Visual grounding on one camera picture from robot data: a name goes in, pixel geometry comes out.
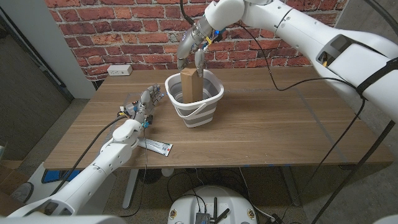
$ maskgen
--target electrical outlet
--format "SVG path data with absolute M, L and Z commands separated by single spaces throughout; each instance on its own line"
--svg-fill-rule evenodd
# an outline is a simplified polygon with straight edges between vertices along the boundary
M 107 69 L 109 75 L 116 76 L 116 75 L 130 75 L 132 72 L 131 65 L 111 65 Z

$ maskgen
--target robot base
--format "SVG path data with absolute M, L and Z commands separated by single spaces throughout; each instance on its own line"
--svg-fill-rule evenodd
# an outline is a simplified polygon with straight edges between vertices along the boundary
M 242 195 L 237 192 L 228 189 L 222 186 L 216 185 L 205 185 L 201 187 L 195 188 L 195 192 L 198 196 L 200 196 L 206 203 L 206 212 L 205 206 L 200 198 L 199 205 L 201 213 L 205 214 L 197 214 L 199 211 L 197 198 L 195 196 L 190 196 L 187 194 L 193 194 L 193 191 L 190 190 L 184 195 L 185 197 L 180 197 L 176 200 L 169 212 L 168 224 L 190 224 L 190 223 L 198 223 L 199 224 L 210 224 L 214 223 L 214 220 L 217 216 L 220 216 L 226 209 L 229 209 L 229 212 L 219 220 L 219 224 L 256 224 L 257 217 L 255 215 L 254 209 L 250 202 L 246 200 Z M 216 197 L 216 207 L 217 214 L 214 216 L 215 211 L 215 197 Z M 199 221 L 196 220 L 197 217 L 211 217 L 211 221 Z

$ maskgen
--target wooden table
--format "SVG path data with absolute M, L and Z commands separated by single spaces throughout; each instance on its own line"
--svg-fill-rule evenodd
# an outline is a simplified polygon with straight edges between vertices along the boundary
M 318 164 L 354 117 L 354 111 L 324 81 L 277 91 L 265 68 L 212 69 L 225 88 L 213 121 L 187 128 L 168 96 L 158 104 L 146 138 L 173 144 L 168 157 L 148 151 L 148 168 L 285 166 Z M 313 68 L 273 68 L 279 87 L 318 75 Z M 153 83 L 176 70 L 133 71 L 108 77 L 45 161 L 47 169 L 69 169 L 91 140 L 115 119 L 119 106 L 139 99 Z M 102 134 L 78 168 L 91 163 L 109 131 Z M 325 164 L 354 164 L 376 136 L 357 120 Z M 392 162 L 384 145 L 368 162 Z M 144 149 L 137 147 L 123 168 L 145 167 Z

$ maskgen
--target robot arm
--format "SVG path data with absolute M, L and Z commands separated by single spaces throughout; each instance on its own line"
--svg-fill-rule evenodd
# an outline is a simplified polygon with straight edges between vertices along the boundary
M 210 3 L 205 15 L 186 32 L 178 47 L 178 61 L 184 61 L 191 50 L 196 51 L 212 30 L 224 29 L 240 19 L 248 26 L 275 33 L 306 56 L 321 77 L 344 80 L 355 87 L 398 57 L 398 45 L 390 40 L 376 34 L 329 27 L 279 0 L 220 0 Z M 206 27 L 206 32 L 197 32 L 195 26 Z M 327 83 L 350 98 L 358 95 L 344 83 L 333 80 Z M 398 122 L 395 83 L 398 83 L 397 70 L 365 89 L 363 96 Z
M 163 97 L 159 90 L 159 85 L 150 86 L 142 92 L 139 101 L 130 107 L 126 106 L 130 110 L 129 114 L 135 114 L 134 119 L 128 119 L 118 127 L 111 140 L 101 148 L 98 157 L 64 188 L 52 196 L 16 210 L 8 217 L 24 217 L 35 212 L 51 216 L 78 214 L 105 178 L 130 159 L 132 150 L 139 142 L 138 136 L 147 127 L 154 106 Z

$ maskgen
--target white bucket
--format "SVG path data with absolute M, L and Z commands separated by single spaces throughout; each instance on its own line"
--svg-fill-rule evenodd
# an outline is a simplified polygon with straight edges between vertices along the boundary
M 217 101 L 224 95 L 221 81 L 209 70 L 203 71 L 203 100 L 194 103 L 182 103 L 181 76 L 172 75 L 165 82 L 167 95 L 173 103 L 177 114 L 188 128 L 194 128 L 213 119 Z

